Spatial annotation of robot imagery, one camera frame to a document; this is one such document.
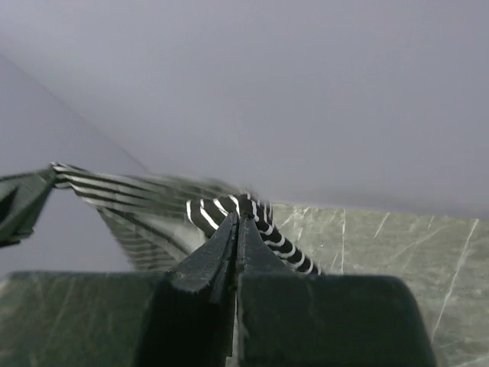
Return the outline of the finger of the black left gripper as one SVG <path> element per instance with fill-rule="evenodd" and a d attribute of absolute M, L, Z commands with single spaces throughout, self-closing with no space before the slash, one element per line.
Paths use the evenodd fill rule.
<path fill-rule="evenodd" d="M 1 247 L 18 245 L 34 233 L 55 180 L 52 167 L 1 177 Z"/>

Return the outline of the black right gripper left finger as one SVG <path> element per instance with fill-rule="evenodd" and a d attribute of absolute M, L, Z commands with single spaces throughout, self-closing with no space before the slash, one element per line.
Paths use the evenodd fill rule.
<path fill-rule="evenodd" d="M 169 271 L 15 272 L 1 282 L 3 366 L 224 366 L 238 218 Z"/>

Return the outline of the thin striped tank top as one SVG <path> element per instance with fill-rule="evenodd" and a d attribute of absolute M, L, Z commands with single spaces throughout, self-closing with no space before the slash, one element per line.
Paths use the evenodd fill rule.
<path fill-rule="evenodd" d="M 53 162 L 58 189 L 94 208 L 138 271 L 166 271 L 209 240 L 224 219 L 250 216 L 264 244 L 297 273 L 322 269 L 274 224 L 274 208 L 219 180 L 102 174 Z"/>

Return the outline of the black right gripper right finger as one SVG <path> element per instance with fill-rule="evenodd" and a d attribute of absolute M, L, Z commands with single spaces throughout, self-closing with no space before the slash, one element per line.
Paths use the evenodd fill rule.
<path fill-rule="evenodd" d="M 415 297 L 386 275 L 300 275 L 238 225 L 242 366 L 434 366 Z"/>

